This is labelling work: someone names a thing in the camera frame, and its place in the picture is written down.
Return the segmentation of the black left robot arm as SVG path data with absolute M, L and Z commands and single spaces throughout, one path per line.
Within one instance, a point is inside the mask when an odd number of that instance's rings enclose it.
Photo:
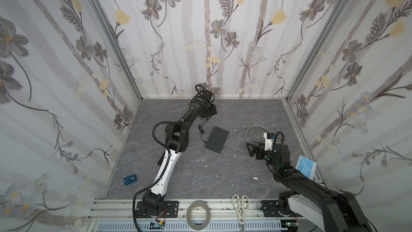
M 154 125 L 152 137 L 156 143 L 165 148 L 164 156 L 155 181 L 133 196 L 132 215 L 135 229 L 141 229 L 137 223 L 137 196 L 143 193 L 142 205 L 151 215 L 159 216 L 164 211 L 164 199 L 167 187 L 179 157 L 189 144 L 189 130 L 198 118 L 206 118 L 217 114 L 214 105 L 215 95 L 206 87 L 197 84 L 196 95 L 191 99 L 188 110 L 177 121 L 161 121 Z

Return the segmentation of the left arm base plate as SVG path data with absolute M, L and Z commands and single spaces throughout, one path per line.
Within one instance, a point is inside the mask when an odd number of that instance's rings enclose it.
M 140 201 L 137 204 L 135 215 L 137 218 L 177 218 L 179 203 L 179 201 L 165 201 L 163 209 L 157 213 L 156 211 L 151 211 L 148 207 L 144 207 L 143 203 Z

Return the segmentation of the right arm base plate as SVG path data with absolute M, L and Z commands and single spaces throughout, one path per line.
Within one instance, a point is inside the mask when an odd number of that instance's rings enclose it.
M 276 200 L 262 200 L 260 210 L 265 218 L 288 218 L 290 214 L 282 213 Z

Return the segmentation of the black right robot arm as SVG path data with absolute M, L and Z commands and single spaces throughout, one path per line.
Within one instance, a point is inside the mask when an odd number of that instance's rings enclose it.
M 324 232 L 376 232 L 377 228 L 362 211 L 355 196 L 348 192 L 337 192 L 319 185 L 291 165 L 290 151 L 284 143 L 283 132 L 266 133 L 267 145 L 247 143 L 249 155 L 264 160 L 274 180 L 289 191 L 279 194 L 281 212 L 297 213 Z M 306 211 L 304 207 L 293 207 L 292 196 L 301 195 L 316 206 Z

